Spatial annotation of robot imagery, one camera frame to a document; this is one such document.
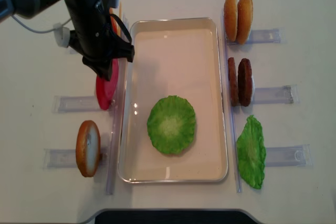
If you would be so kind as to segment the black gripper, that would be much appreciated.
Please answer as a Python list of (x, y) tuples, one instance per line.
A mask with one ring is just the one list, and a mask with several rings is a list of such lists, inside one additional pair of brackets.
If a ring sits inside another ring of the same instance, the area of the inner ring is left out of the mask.
[(74, 31), (69, 46), (82, 55), (84, 65), (99, 77), (111, 80), (112, 59), (133, 62), (134, 46), (112, 31), (109, 8), (119, 0), (65, 0)]

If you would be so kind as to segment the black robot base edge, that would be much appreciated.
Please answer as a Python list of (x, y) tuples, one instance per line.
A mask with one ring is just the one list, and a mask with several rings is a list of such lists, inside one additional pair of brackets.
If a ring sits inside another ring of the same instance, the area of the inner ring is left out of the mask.
[(260, 223), (240, 210), (103, 210), (83, 223)]

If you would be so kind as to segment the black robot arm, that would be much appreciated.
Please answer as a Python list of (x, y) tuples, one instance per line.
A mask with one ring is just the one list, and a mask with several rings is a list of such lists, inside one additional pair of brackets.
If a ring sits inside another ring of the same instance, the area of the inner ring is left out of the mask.
[[(1, 0), (1, 20), (12, 15), (29, 19), (60, 0)], [(64, 0), (73, 23), (67, 47), (83, 56), (84, 65), (110, 80), (113, 59), (132, 62), (132, 38), (121, 19), (110, 14), (119, 0)]]

